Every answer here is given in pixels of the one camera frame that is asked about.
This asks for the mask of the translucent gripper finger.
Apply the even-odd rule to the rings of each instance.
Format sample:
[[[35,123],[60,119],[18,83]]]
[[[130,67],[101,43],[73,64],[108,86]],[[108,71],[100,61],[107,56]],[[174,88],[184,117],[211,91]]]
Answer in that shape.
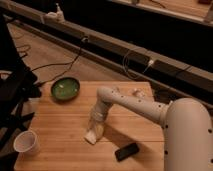
[[[100,139],[104,133],[104,123],[95,120],[90,120],[88,132],[89,131],[93,131],[96,134],[96,136]]]

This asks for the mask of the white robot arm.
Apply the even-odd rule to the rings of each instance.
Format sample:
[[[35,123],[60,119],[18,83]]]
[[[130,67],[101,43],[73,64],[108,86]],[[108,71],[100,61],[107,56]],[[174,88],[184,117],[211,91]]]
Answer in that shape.
[[[180,98],[169,104],[121,94],[99,87],[85,139],[91,144],[104,133],[108,111],[120,105],[158,124],[164,135],[164,171],[213,171],[213,122],[202,103]]]

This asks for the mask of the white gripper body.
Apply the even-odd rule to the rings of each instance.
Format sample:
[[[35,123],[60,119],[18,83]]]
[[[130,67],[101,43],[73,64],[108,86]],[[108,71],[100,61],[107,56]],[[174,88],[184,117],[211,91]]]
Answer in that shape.
[[[93,122],[104,123],[111,107],[111,103],[97,101],[90,112],[90,120]]]

